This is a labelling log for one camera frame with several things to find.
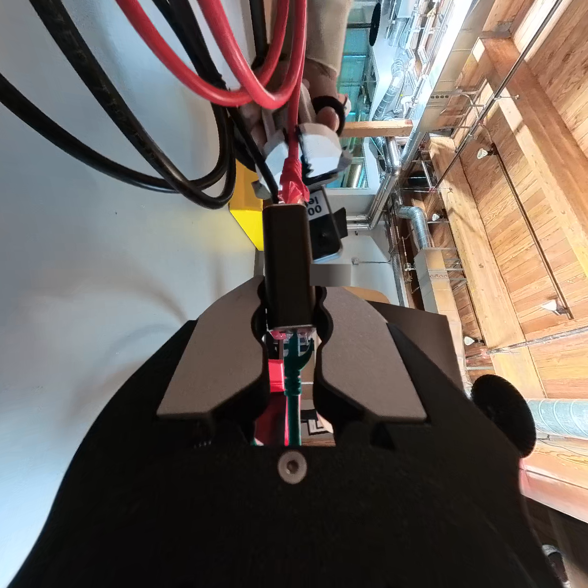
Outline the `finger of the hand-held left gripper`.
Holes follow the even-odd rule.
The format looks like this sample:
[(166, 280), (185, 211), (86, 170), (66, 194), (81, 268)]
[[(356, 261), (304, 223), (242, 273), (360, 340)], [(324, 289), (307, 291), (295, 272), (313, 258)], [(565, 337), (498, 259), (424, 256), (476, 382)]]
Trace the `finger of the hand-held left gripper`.
[(319, 123), (301, 123), (297, 136), (303, 181), (334, 181), (352, 163), (337, 133)]
[(275, 132), (263, 147), (265, 164), (274, 178), (280, 178), (283, 165), (289, 155), (286, 132)]

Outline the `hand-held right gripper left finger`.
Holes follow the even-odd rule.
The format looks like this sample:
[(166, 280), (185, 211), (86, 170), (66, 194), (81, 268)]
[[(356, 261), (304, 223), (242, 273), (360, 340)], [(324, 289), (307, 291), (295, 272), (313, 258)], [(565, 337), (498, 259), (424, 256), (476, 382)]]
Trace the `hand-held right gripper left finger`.
[(254, 444), (256, 420), (270, 399), (265, 315), (261, 276), (200, 315), (157, 408), (159, 424), (212, 440), (229, 423)]

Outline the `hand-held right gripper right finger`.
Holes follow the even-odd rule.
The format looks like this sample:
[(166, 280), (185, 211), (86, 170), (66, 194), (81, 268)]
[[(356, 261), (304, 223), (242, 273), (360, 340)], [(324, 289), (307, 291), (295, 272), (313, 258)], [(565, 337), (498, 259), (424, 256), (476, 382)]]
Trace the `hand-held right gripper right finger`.
[(355, 424), (371, 437), (381, 425), (427, 422), (388, 324), (369, 302), (342, 287), (319, 287), (315, 323), (313, 402), (335, 445)]

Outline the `black ethernet splitter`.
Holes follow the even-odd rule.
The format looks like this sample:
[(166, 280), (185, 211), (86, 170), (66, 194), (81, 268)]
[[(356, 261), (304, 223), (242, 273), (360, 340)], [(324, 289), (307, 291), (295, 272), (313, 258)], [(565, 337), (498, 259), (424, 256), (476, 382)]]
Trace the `black ethernet splitter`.
[(292, 331), (313, 327), (316, 305), (311, 285), (311, 237), (306, 209), (272, 204), (262, 213), (268, 328)]

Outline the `red plastic bin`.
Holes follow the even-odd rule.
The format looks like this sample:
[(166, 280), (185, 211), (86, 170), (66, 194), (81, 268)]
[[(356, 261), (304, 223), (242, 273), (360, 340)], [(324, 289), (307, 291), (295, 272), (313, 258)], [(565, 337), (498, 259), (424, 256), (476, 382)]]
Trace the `red plastic bin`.
[(256, 420), (253, 445), (285, 446), (288, 442), (287, 399), (285, 396), (285, 343), (286, 334), (269, 331), (265, 342), (268, 348), (270, 401)]

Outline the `yellow plastic bin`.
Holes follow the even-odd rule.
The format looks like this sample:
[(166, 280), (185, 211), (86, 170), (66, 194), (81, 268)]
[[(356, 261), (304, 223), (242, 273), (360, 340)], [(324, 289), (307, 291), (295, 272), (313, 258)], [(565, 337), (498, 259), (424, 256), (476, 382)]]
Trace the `yellow plastic bin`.
[(263, 251), (263, 201), (255, 196), (252, 186), (257, 179), (256, 173), (236, 162), (236, 182), (229, 211), (255, 248)]

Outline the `person's left forearm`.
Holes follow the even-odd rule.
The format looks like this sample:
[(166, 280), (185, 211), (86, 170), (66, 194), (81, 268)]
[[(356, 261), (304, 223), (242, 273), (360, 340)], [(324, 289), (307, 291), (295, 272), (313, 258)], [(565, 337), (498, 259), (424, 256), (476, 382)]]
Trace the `person's left forearm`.
[(336, 75), (341, 71), (349, 13), (353, 1), (306, 2), (306, 59)]

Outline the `wooden ceiling beam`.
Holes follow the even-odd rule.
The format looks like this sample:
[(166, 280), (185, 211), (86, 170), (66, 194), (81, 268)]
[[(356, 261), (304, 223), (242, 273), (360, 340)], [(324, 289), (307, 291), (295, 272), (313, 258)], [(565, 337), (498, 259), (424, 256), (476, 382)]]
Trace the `wooden ceiling beam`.
[(412, 130), (412, 122), (405, 119), (346, 122), (341, 138), (403, 137)]

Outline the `printed marker sheet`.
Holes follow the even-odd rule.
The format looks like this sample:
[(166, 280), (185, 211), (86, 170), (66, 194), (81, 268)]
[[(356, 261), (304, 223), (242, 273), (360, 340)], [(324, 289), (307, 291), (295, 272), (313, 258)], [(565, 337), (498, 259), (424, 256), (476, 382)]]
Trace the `printed marker sheet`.
[(301, 420), (301, 443), (303, 446), (334, 447), (332, 425), (318, 413), (308, 413)]

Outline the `round metal duct pipe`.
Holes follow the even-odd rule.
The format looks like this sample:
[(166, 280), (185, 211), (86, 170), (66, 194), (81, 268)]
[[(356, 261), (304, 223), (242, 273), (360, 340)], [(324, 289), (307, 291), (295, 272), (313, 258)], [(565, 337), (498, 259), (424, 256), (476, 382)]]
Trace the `round metal duct pipe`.
[(587, 400), (528, 399), (538, 434), (587, 440)]

